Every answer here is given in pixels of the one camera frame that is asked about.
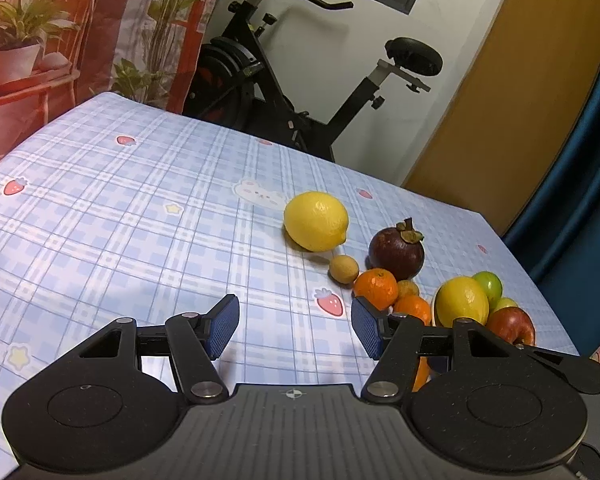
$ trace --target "orange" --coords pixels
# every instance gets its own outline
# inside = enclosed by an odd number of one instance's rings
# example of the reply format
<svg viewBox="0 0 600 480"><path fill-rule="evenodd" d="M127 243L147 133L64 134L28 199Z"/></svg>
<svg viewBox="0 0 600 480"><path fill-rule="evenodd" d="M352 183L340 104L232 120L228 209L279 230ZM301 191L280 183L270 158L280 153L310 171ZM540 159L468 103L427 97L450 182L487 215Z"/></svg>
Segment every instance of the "orange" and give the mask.
<svg viewBox="0 0 600 480"><path fill-rule="evenodd" d="M419 317L425 326L431 323L431 307L420 296L403 296L394 304L394 312Z"/></svg>
<svg viewBox="0 0 600 480"><path fill-rule="evenodd" d="M367 298L376 309L384 310L398 298L398 282L388 270L366 270L353 284L353 293Z"/></svg>
<svg viewBox="0 0 600 480"><path fill-rule="evenodd" d="M427 379L429 379L429 364L426 357L421 357L418 373L416 373L416 381L413 383L413 391L417 392L421 389L426 384Z"/></svg>

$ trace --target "printed backdrop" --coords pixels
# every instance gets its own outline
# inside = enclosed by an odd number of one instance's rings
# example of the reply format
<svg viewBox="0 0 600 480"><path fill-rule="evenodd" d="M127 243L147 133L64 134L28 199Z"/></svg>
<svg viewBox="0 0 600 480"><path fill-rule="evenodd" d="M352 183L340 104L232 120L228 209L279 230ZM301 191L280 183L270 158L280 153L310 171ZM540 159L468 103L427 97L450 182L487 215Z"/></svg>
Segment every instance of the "printed backdrop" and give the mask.
<svg viewBox="0 0 600 480"><path fill-rule="evenodd" d="M0 158L103 91L180 112L215 2L0 0Z"/></svg>

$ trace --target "fabric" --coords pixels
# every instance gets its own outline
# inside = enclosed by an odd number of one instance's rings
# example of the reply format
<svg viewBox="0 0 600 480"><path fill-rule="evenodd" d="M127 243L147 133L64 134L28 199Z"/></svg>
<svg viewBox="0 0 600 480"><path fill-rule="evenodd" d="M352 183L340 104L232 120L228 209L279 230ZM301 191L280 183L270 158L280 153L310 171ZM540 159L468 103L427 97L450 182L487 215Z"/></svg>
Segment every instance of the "fabric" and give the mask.
<svg viewBox="0 0 600 480"><path fill-rule="evenodd" d="M504 237L583 355L600 344L600 74L573 133Z"/></svg>
<svg viewBox="0 0 600 480"><path fill-rule="evenodd" d="M307 253L283 208L306 190L337 197L347 241ZM111 93L53 121L0 161L0 412L8 395L112 319L161 324L226 293L240 325L216 362L232 388L352 383L374 367L349 322L334 254L365 267L380 229L405 217L425 236L415 281L430 300L490 269L530 314L538 345L575 352L555 314L484 219L283 146ZM332 304L343 305L341 316ZM173 386L165 359L144 371ZM14 465L0 430L0 478Z"/></svg>

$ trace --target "green fruit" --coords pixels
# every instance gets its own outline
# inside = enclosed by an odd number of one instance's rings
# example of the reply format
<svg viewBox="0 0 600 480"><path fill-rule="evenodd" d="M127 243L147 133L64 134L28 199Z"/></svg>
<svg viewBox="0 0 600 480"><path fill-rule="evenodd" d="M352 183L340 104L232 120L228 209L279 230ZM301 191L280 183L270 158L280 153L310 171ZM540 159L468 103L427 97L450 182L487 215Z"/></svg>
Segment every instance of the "green fruit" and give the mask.
<svg viewBox="0 0 600 480"><path fill-rule="evenodd" d="M507 308L508 306L518 306L518 304L513 301L511 298L500 298L498 301L495 302L495 304L489 307L490 309L490 314L493 314L494 312L496 312L497 310L500 310L501 308Z"/></svg>
<svg viewBox="0 0 600 480"><path fill-rule="evenodd" d="M489 300L489 308L493 312L493 307L502 297L502 282L498 276L488 270L482 270L474 274L474 280L480 283L482 290L484 290Z"/></svg>

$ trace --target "blue curtain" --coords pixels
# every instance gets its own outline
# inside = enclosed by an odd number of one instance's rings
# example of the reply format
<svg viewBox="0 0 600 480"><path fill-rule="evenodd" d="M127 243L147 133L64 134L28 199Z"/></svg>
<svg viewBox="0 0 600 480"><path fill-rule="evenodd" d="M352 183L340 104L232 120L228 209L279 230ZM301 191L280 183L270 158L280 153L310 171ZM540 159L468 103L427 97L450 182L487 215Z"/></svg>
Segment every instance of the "blue curtain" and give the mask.
<svg viewBox="0 0 600 480"><path fill-rule="evenodd" d="M504 242L580 354L592 354L600 345L600 74L562 152Z"/></svg>

